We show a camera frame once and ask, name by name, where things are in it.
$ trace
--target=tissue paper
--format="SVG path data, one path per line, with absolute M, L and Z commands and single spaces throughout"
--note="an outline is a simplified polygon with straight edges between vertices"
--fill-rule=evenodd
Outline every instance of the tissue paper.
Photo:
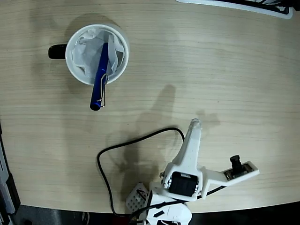
M 116 72 L 124 59 L 124 47 L 119 38 L 110 31 L 92 28 L 84 32 L 72 50 L 73 63 L 84 70 L 88 77 L 95 78 L 98 69 L 102 46 L 108 42 L 107 74 Z

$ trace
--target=mug handle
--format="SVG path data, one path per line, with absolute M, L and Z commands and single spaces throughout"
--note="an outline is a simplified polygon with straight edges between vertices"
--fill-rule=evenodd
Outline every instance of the mug handle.
M 67 47 L 67 44 L 52 45 L 48 49 L 49 58 L 52 60 L 66 59 L 66 47 Z

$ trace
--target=silver pen clip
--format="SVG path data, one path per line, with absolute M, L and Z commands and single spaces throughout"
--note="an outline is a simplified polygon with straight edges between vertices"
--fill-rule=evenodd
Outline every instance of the silver pen clip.
M 104 74 L 100 80 L 100 99 L 97 102 L 101 101 L 101 107 L 105 106 L 105 85 L 107 84 L 107 74 Z

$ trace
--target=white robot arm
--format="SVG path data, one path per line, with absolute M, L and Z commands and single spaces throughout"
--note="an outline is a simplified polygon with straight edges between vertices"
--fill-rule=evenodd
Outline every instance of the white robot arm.
M 239 156 L 230 158 L 232 168 L 218 172 L 207 170 L 204 166 L 197 168 L 198 152 L 201 139 L 201 122 L 193 119 L 178 155 L 168 163 L 160 174 L 161 183 L 150 183 L 150 194 L 145 206 L 174 200 L 195 201 L 201 194 L 205 199 L 211 184 L 230 186 L 259 174 L 259 170 L 250 162 L 241 164 Z M 192 214 L 185 203 L 153 208 L 139 217 L 143 225 L 156 225 L 159 221 L 166 224 L 188 225 Z

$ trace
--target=wooden table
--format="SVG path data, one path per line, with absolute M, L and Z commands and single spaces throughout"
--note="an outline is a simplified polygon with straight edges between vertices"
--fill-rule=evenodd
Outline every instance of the wooden table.
M 300 200 L 300 13 L 291 20 L 175 0 L 2 0 L 0 119 L 22 204 L 111 212 L 97 153 L 157 129 L 202 120 L 199 164 L 229 157 L 261 175 L 189 204 L 192 212 Z M 125 73 L 107 107 L 48 48 L 113 22 L 128 35 Z M 117 212 L 138 181 L 159 180 L 181 146 L 173 132 L 103 155 Z

